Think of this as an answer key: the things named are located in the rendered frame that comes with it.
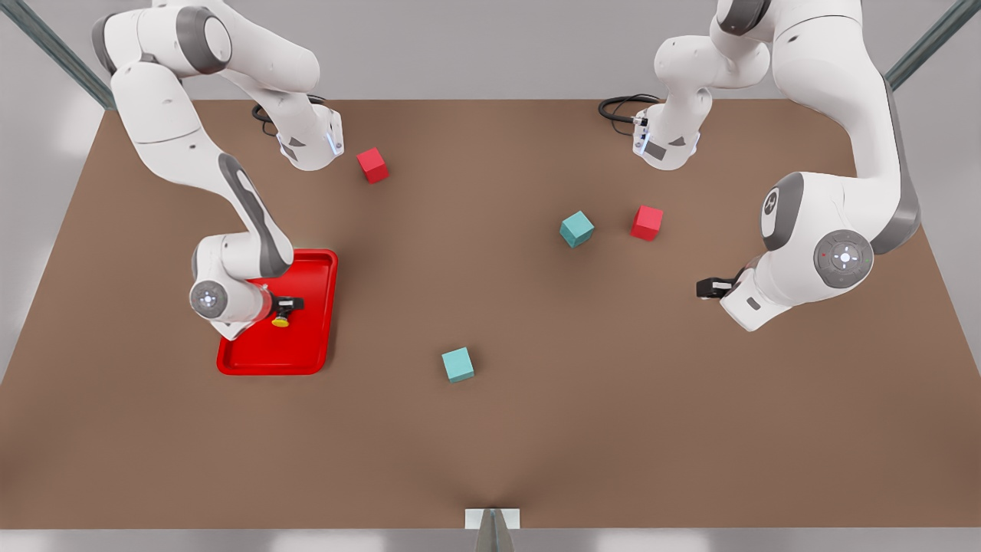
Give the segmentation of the red cube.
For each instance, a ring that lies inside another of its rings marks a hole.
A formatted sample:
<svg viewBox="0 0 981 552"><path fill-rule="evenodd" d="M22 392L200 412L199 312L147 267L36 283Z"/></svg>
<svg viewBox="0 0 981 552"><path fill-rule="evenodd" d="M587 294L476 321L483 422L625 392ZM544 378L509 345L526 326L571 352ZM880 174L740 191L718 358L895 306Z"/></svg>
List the red cube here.
<svg viewBox="0 0 981 552"><path fill-rule="evenodd" d="M661 209L653 209L651 206L641 204L638 207L630 235L648 242L658 237L664 212Z"/></svg>
<svg viewBox="0 0 981 552"><path fill-rule="evenodd" d="M389 168L378 147L372 147L359 153L356 157L358 164L369 184L377 184L382 179L389 178Z"/></svg>

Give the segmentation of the teal cube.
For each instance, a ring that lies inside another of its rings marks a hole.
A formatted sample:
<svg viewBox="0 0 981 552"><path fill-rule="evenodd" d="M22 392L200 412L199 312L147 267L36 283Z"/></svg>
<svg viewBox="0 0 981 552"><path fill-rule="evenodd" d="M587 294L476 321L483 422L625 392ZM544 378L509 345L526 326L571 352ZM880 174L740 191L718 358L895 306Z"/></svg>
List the teal cube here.
<svg viewBox="0 0 981 552"><path fill-rule="evenodd" d="M595 226L585 213L577 211L561 222L559 233L570 248L577 248L592 237Z"/></svg>
<svg viewBox="0 0 981 552"><path fill-rule="evenodd" d="M449 382L469 380L475 376L475 368L467 348L449 350L441 355L441 359Z"/></svg>

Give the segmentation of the red plastic tray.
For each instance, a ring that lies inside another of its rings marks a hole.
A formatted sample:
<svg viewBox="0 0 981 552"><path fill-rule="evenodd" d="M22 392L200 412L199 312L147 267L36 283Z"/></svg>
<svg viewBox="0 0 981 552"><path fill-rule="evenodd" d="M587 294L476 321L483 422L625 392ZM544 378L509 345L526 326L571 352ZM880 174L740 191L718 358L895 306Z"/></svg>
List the red plastic tray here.
<svg viewBox="0 0 981 552"><path fill-rule="evenodd" d="M294 262L283 276L253 279L274 296L303 298L303 308L287 315L287 327L274 326L270 314L235 341L221 338L218 370L227 375L318 373L329 349L337 262L329 249L295 249Z"/></svg>

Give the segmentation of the silver frame post with foot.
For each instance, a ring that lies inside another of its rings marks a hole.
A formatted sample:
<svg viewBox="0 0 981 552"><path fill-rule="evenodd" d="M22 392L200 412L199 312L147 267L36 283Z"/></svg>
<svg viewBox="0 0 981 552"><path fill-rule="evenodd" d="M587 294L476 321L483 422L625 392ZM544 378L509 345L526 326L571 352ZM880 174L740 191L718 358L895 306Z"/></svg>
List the silver frame post with foot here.
<svg viewBox="0 0 981 552"><path fill-rule="evenodd" d="M475 552L515 552L510 530L520 528L520 509L466 509L466 530L477 530Z"/></svg>

